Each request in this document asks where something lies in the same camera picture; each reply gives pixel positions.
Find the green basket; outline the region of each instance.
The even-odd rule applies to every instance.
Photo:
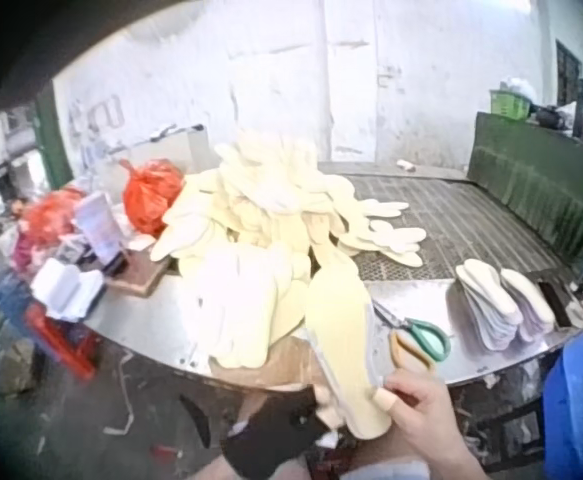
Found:
[[[504,90],[491,90],[491,113],[512,120],[525,120],[529,116],[531,102],[522,95]]]

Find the hand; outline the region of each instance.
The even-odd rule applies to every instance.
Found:
[[[313,388],[269,397],[244,430],[223,442],[225,459],[243,478],[269,478],[334,427],[335,408],[321,406],[328,402],[328,392]]]
[[[391,415],[405,440],[427,462],[448,478],[486,478],[464,444],[444,383],[400,369],[385,378],[384,386],[386,390],[376,391],[374,402]]]

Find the green tarp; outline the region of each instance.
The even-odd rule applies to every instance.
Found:
[[[479,113],[468,177],[574,267],[583,263],[583,143]]]

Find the scissors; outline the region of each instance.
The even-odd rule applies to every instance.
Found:
[[[400,348],[409,352],[415,358],[420,360],[429,371],[435,368],[434,362],[441,362],[451,353],[451,342],[449,336],[437,325],[423,320],[413,318],[398,318],[391,313],[384,305],[373,300],[373,309],[382,323],[388,325],[392,330],[406,330],[416,341],[418,349],[408,342],[403,341],[397,332],[393,331],[390,335],[391,358],[396,366],[401,367],[403,361],[400,357]],[[425,332],[432,334],[442,345],[442,349],[434,347],[427,339]]]

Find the green scissors handle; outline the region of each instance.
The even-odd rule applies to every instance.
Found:
[[[441,362],[451,353],[451,341],[449,336],[440,327],[430,322],[416,320],[415,318],[405,318],[403,329],[413,336],[416,343],[436,362]],[[434,347],[424,332],[428,332],[436,337],[442,345],[442,350]]]

